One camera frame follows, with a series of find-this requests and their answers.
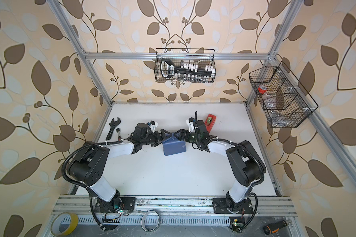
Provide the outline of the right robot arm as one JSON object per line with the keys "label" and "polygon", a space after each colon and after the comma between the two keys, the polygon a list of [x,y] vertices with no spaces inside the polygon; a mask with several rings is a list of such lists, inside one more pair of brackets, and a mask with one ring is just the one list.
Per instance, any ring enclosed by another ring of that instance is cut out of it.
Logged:
{"label": "right robot arm", "polygon": [[201,151],[216,153],[228,159],[235,177],[232,188],[225,196],[227,210],[231,213],[241,211],[255,186],[265,180],[266,166],[249,141],[236,143],[211,135],[204,121],[194,118],[190,118],[188,130],[180,129],[173,136],[180,141],[195,144]]}

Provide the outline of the light blue wrapping paper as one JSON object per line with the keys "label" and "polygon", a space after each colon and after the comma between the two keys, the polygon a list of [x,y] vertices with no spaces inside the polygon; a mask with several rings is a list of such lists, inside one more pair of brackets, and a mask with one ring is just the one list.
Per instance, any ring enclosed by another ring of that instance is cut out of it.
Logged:
{"label": "light blue wrapping paper", "polygon": [[162,142],[165,156],[176,155],[187,151],[186,142],[179,140],[174,134]]}

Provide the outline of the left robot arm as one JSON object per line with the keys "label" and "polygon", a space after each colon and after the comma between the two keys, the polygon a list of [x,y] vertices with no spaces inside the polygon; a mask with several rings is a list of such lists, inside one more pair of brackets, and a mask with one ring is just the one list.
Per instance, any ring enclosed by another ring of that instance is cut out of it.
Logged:
{"label": "left robot arm", "polygon": [[124,210],[120,192],[103,175],[108,159],[136,154],[144,145],[157,147],[171,136],[172,133],[164,129],[155,130],[152,123],[138,123],[128,138],[86,142],[64,160],[61,175],[67,182],[84,188],[91,198],[96,198],[103,211]]}

